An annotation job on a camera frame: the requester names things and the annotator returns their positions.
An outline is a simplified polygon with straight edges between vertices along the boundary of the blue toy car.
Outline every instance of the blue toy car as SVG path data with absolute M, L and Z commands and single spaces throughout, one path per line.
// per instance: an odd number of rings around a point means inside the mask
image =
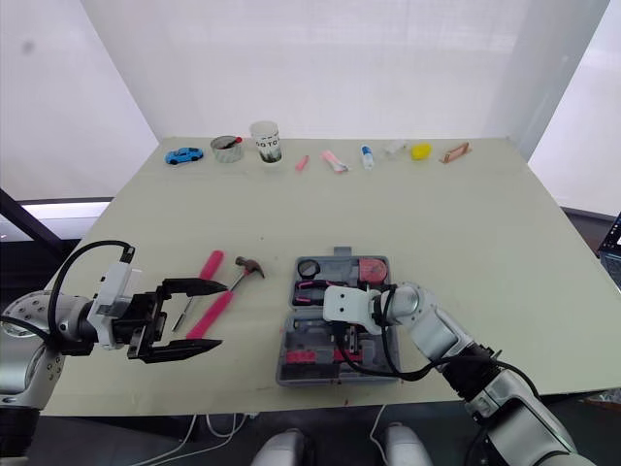
M 177 165 L 182 162 L 195 162 L 199 158 L 203 158 L 202 150 L 196 148 L 181 148 L 168 152 L 164 160 L 171 165 Z

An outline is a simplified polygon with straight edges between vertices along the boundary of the hammer head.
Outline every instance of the hammer head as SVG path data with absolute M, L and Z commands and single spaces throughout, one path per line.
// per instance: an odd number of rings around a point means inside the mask
M 256 260 L 245 259 L 241 256 L 235 259 L 235 263 L 244 267 L 244 274 L 250 275 L 253 272 L 258 272 L 262 278 L 265 279 L 265 274 L 263 274 L 263 269 Z

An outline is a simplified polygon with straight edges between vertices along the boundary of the yellow object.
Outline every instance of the yellow object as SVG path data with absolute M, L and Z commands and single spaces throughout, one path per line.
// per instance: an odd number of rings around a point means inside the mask
M 429 157 L 431 153 L 431 144 L 423 143 L 417 144 L 411 147 L 411 159 L 412 160 L 424 160 Z

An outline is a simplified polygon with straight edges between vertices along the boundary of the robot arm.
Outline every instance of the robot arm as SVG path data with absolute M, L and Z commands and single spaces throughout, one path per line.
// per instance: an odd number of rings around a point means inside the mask
M 89 246 L 82 250 L 92 249 Z M 129 359 L 153 363 L 186 359 L 222 343 L 180 340 L 154 347 L 166 321 L 162 305 L 172 294 L 207 295 L 227 288 L 201 279 L 167 279 L 155 291 L 133 294 L 140 272 L 129 266 L 130 261 L 131 255 L 124 254 L 110 267 L 94 300 L 59 294 L 52 312 L 53 291 L 37 291 L 17 299 L 2 313 L 0 456 L 24 457 L 66 355 L 89 355 L 95 344 L 106 350 L 128 345 Z
M 513 372 L 494 364 L 493 351 L 478 345 L 440 309 L 430 291 L 414 283 L 403 283 L 383 293 L 331 286 L 324 296 L 323 316 L 328 321 L 364 325 L 379 335 L 384 309 L 384 323 L 403 325 L 432 362 L 467 356 L 437 370 L 465 400 L 466 410 L 485 425 L 489 442 L 509 466 L 593 464 L 577 454 L 565 427 L 533 390 Z

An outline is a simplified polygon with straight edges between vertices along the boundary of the pink screwdriver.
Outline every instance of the pink screwdriver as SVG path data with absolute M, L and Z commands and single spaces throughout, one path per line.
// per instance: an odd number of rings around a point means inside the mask
M 213 251 L 209 259 L 207 259 L 207 262 L 205 262 L 205 265 L 203 266 L 203 269 L 201 270 L 201 274 L 198 276 L 199 279 L 211 280 L 213 276 L 215 275 L 215 271 L 222 263 L 223 259 L 224 259 L 223 251 L 221 250 Z M 192 296 L 190 299 L 188 299 L 187 304 L 185 305 L 185 308 L 183 309 L 183 312 L 180 314 L 179 318 L 175 322 L 175 325 L 173 325 L 173 332 L 176 332 L 179 329 L 179 327 L 181 326 L 181 323 L 185 320 L 185 318 L 189 314 L 188 311 L 190 311 L 190 309 L 192 308 L 192 303 L 194 302 L 194 298 L 196 297 L 200 297 L 200 296 Z

